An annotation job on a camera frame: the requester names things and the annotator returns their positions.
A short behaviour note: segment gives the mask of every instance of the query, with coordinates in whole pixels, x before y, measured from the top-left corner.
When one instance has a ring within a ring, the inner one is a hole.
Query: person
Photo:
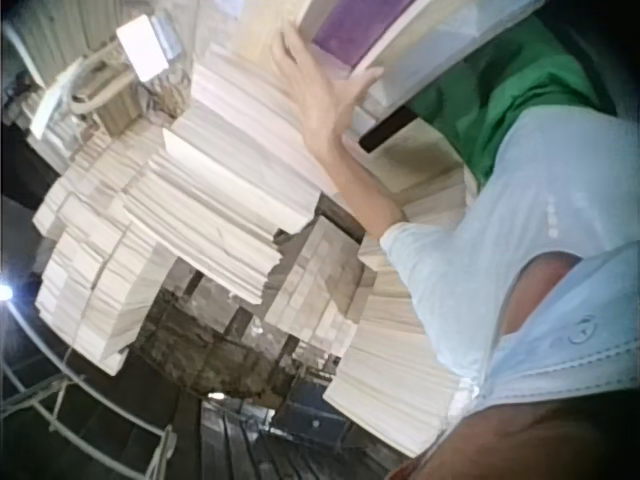
[[[460,225],[416,225],[343,142],[383,71],[330,78],[292,25],[273,58],[307,148],[380,241],[439,361],[479,385],[391,478],[626,478],[640,424],[637,126],[580,105],[523,109]]]

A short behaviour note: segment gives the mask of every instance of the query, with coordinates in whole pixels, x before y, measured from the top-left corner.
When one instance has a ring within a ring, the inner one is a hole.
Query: bright light
[[[169,68],[169,62],[147,15],[119,27],[116,34],[138,78],[146,82]]]
[[[8,302],[13,298],[13,290],[9,285],[0,283],[0,302]]]

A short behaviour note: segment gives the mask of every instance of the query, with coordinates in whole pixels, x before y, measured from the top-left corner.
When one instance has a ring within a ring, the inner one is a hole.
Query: metal frame
[[[2,410],[0,414],[0,419],[4,419],[9,415],[25,409],[33,407],[40,415],[42,415],[47,421],[50,423],[49,431],[56,430],[60,435],[69,440],[72,444],[78,447],[87,455],[93,457],[103,465],[111,468],[112,470],[118,472],[121,475],[124,475],[127,478],[132,478],[135,480],[162,480],[166,474],[167,461],[171,458],[173,454],[177,442],[177,435],[173,432],[171,425],[168,425],[164,429],[160,429],[154,425],[151,425],[144,420],[136,417],[132,413],[124,410],[119,407],[115,403],[111,402],[107,398],[105,398],[100,392],[95,390],[89,384],[84,381],[83,376],[78,375],[74,372],[69,366],[64,363],[50,348],[49,346],[42,341],[42,339],[38,336],[38,334],[31,328],[31,326],[27,323],[25,318],[22,316],[22,313],[13,305],[11,302],[6,303],[9,312],[15,319],[16,323],[24,330],[29,339],[38,347],[38,349],[56,366],[61,373],[58,375],[54,375],[53,377],[40,382],[32,387],[25,387],[22,382],[16,377],[15,373],[9,368],[2,358],[0,358],[0,365],[2,366],[3,374],[7,376],[7,378],[11,381],[11,383],[18,389],[18,394],[9,398],[2,405]],[[160,443],[156,447],[153,457],[149,462],[149,466],[147,470],[142,472],[137,472],[132,470],[131,468],[123,465],[122,463],[114,460],[113,458],[105,455],[97,448],[93,447],[86,441],[84,441],[81,437],[79,437],[76,433],[69,430],[66,426],[64,426],[58,420],[58,414],[60,412],[60,407],[62,405],[62,401],[64,400],[64,395],[66,392],[66,387],[69,385],[78,385],[85,392],[91,395],[93,398],[98,400],[103,405],[109,407],[114,412],[118,413],[122,417],[126,418],[130,422],[136,424],[137,426],[154,433],[160,437]],[[46,408],[44,408],[40,401],[45,399],[46,397],[57,393],[56,404],[52,412],[49,412]]]

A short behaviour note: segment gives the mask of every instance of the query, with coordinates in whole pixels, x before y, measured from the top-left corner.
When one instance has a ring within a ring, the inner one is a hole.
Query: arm
[[[333,180],[356,219],[379,240],[389,227],[404,220],[404,215],[347,151],[342,138],[351,125],[358,100],[378,80],[381,70],[332,80],[291,25],[276,40],[273,56],[300,109],[307,148]]]

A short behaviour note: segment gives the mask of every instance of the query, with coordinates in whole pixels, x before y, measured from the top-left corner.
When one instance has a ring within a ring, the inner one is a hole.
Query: purple object
[[[342,63],[355,67],[414,0],[341,0],[314,43]]]

